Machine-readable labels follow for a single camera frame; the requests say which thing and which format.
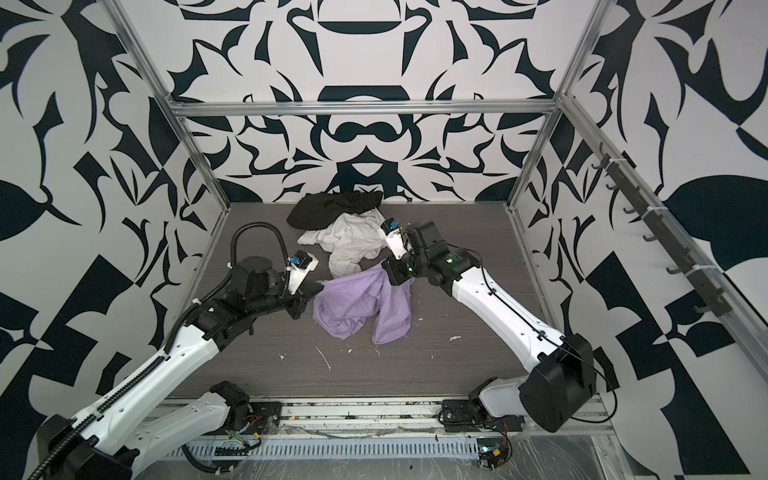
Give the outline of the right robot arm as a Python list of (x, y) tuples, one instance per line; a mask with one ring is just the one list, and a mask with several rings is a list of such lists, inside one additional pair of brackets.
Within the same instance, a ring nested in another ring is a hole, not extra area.
[(526, 309), (492, 278), (478, 252), (449, 244), (430, 220), (403, 226), (388, 218), (380, 231), (390, 251), (382, 266), (392, 285), (426, 279), (477, 315), (524, 368), (523, 377), (495, 379), (479, 389), (483, 413), (491, 418), (524, 414), (555, 433), (595, 396), (598, 372), (591, 344)]

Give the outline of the purple cloth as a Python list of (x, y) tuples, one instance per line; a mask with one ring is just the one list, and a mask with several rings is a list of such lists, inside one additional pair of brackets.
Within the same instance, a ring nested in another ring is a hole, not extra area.
[(312, 318), (339, 340), (353, 336), (373, 318), (372, 343), (394, 342), (411, 329), (412, 284), (411, 280), (401, 285), (391, 284), (380, 265), (327, 281), (313, 299)]

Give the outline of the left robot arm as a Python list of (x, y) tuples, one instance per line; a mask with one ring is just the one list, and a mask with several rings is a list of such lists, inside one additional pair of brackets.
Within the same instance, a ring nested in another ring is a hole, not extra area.
[(282, 272), (263, 257), (232, 265), (222, 283), (225, 294), (197, 301), (136, 371), (71, 418), (55, 415), (43, 423), (37, 432), (41, 460), (31, 478), (134, 479), (203, 434), (248, 430), (250, 397), (229, 381), (158, 419), (148, 416), (183, 380), (252, 332), (257, 318), (279, 311), (299, 318), (323, 288), (307, 278), (317, 264), (299, 250)]

